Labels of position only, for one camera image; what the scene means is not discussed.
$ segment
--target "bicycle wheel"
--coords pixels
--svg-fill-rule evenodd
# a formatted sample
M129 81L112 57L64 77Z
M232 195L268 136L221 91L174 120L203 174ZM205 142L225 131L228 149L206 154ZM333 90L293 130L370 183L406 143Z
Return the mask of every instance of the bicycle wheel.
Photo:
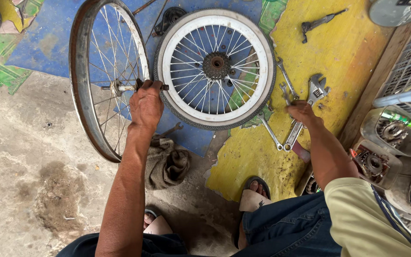
M260 28L226 9L191 12L155 53L155 79L170 85L164 104L198 128L224 130L259 113L274 88L275 60Z
M69 76L84 132L108 161L120 162L136 80L150 79L145 44L120 0L87 0L69 41Z

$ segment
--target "spanner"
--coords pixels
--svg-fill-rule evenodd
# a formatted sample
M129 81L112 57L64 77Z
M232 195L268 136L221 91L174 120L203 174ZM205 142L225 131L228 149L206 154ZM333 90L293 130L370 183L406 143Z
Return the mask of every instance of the spanner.
M180 122L178 122L173 128L169 129L168 131L153 137L153 140L161 139L178 129L183 129L183 125L182 126L179 126L179 125L180 125Z
M290 105L291 105L291 101L289 100L288 92L286 92L286 83L283 82L283 85L282 85L282 84L279 84L279 85L280 85L280 88L281 88L282 91L283 91L283 97L285 98L286 106L290 106Z
M272 139L274 140L275 145L277 145L277 150L282 151L282 145L279 143L279 141L275 137L275 134L270 129L269 124L267 124L266 120L264 119L264 113L259 113L257 116L263 122L263 124L266 127L267 131L269 131L269 134L272 137Z
M283 59L280 57L277 58L279 59L279 61L277 62L277 66L282 70L283 77L285 77L286 83L288 83L289 90L293 95L293 100L299 100L299 95L296 93L296 91L294 91L293 84L291 84L291 80L289 80L288 74L286 73L286 70L283 67Z
M330 87L324 87L326 85L326 78L319 81L321 77L323 77L323 74L315 74L309 79L310 91L309 100L307 101L307 103L309 103L311 106L313 106L318 100L322 99L331 91ZM294 123L293 128L289 132L288 137L286 138L286 141L283 144L283 150L287 152L291 151L294 143L297 140L297 137L300 134L300 131L302 130L302 127L302 122L296 121Z

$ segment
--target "green bottle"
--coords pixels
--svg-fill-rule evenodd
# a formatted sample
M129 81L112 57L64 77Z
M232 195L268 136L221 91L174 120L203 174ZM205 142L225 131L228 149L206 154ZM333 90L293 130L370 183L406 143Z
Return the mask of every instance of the green bottle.
M409 118L407 118L407 117L405 117L405 116L403 116L403 115L401 115L401 114L397 114L397 113L394 113L394 112L392 112L392 111L385 110L385 111L381 114L381 116L384 117L384 118L389 119L391 122L396 121L396 120L397 120L397 121L400 121L400 122L402 122L404 125L407 125L408 127L411 128L411 119L409 119Z

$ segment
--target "sandal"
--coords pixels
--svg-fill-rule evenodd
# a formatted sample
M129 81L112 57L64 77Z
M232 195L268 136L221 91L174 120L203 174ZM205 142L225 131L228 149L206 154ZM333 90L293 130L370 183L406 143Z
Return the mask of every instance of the sandal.
M263 190L266 192L266 197L262 196L261 194L250 190L250 185L253 181L257 181L258 184L261 184L263 186ZM234 234L231 236L234 246L239 249L239 230L240 230L240 223L243 218L243 213L248 211L248 212L254 212L258 208L271 204L270 200L270 192L269 192L269 186L266 184L266 182L257 176L253 176L247 179L243 186L243 191L242 195L240 198L240 206L239 210L241 211L239 223L237 224L237 228L234 232Z

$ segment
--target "yellow painted surface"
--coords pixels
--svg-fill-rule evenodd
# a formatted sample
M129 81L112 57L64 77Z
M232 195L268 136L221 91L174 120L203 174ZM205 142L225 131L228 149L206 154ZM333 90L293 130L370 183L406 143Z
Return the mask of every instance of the yellow painted surface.
M302 44L300 25L303 21L317 20L345 8L349 11L307 32L308 43ZM332 90L313 110L336 136L365 89L393 32L369 20L368 8L368 1L290 0L272 34L277 45L275 56L284 59L285 69L301 99L308 97L307 81L312 75L322 73L327 77L326 86ZM283 81L277 68L272 92L275 113L269 125L281 143L288 136L291 125L279 88ZM306 129L298 141L305 149L310 149ZM219 191L227 200L238 201L245 181L256 175L269 185L272 200L279 201L295 196L295 185L305 168L306 164L294 152L277 151L263 125L235 128L218 152L218 165L212 167L206 186Z
M21 18L17 14L15 10L16 7L11 5L11 0L0 0L0 13L2 21L10 20L14 22L15 27L17 28L18 32L21 32L24 28L29 26L29 20L32 18L26 18L24 20L24 27L21 25Z

